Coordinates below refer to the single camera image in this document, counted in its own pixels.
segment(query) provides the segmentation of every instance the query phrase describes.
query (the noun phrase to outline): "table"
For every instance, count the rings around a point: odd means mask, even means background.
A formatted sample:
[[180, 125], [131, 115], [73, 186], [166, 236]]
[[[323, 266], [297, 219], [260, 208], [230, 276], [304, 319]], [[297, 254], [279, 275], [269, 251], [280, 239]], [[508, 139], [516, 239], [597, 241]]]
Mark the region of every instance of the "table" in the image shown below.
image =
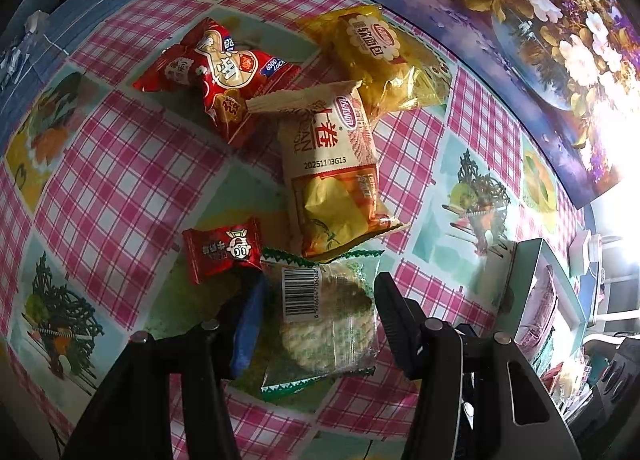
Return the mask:
[[[274, 126], [233, 152], [207, 127], [197, 95], [141, 94], [131, 83], [206, 16], [240, 46], [300, 64], [296, 87], [337, 80], [295, 20], [359, 3], [369, 2], [68, 0], [52, 14], [28, 70], [0, 96], [0, 335], [21, 385], [62, 436], [132, 332], [160, 338], [213, 316], [218, 294], [186, 279], [183, 229], [253, 214], [268, 246], [286, 245]], [[567, 270], [584, 219], [499, 98], [445, 47], [386, 16], [444, 69], [447, 101], [377, 126], [382, 198], [411, 227], [366, 246], [385, 249], [381, 270], [428, 315], [487, 332], [514, 242], [545, 237]], [[489, 251], [487, 232], [454, 213], [477, 180], [507, 204], [488, 227]], [[40, 332], [44, 324], [72, 324], [85, 338]], [[323, 380], [277, 405], [254, 396], [255, 369], [227, 386], [243, 457], [399, 458], [417, 390], [394, 366], [382, 328], [379, 339], [371, 377]], [[171, 399], [174, 457], [186, 458], [178, 379]]]

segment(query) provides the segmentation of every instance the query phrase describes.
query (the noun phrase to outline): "barcode label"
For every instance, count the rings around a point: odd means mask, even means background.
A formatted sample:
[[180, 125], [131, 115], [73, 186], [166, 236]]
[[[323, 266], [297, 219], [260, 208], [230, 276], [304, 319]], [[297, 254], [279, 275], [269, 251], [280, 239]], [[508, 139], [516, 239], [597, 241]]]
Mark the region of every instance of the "barcode label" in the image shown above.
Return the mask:
[[320, 317], [320, 268], [282, 269], [284, 321], [313, 321]]

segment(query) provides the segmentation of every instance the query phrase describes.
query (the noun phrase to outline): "purple floral board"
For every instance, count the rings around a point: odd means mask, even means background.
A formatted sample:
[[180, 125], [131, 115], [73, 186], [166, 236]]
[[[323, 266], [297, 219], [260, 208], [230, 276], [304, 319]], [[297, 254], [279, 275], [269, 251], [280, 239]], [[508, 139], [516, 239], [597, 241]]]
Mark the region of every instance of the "purple floral board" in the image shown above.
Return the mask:
[[513, 110], [580, 208], [634, 165], [640, 36], [616, 0], [374, 0]]

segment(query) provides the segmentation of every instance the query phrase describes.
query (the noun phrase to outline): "yellow bread package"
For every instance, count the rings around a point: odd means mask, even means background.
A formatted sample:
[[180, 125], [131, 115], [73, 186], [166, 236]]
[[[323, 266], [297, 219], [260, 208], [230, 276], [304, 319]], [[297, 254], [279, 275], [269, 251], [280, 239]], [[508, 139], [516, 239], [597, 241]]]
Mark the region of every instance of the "yellow bread package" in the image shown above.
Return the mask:
[[291, 251], [316, 262], [404, 227], [378, 198], [378, 155], [359, 84], [276, 92], [296, 106], [279, 100], [288, 113], [280, 119], [278, 139], [289, 190]]
[[337, 60], [374, 125], [387, 112], [442, 104], [409, 36], [382, 18], [379, 5], [361, 5], [300, 20], [303, 31]]

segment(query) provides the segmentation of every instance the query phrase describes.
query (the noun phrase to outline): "red snack package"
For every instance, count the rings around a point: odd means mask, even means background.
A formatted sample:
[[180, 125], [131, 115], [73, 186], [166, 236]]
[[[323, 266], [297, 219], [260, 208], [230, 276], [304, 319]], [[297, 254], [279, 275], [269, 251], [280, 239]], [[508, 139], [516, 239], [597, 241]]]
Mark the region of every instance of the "red snack package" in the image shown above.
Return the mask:
[[206, 20], [191, 29], [180, 44], [165, 50], [133, 87], [142, 92], [201, 87], [204, 111], [215, 130], [239, 147], [257, 122], [247, 113], [245, 101], [287, 87], [300, 67], [260, 50], [225, 49], [233, 46], [228, 31]]
[[182, 232], [191, 282], [229, 270], [233, 266], [260, 269], [260, 224], [249, 218], [244, 224], [210, 231], [187, 229]]

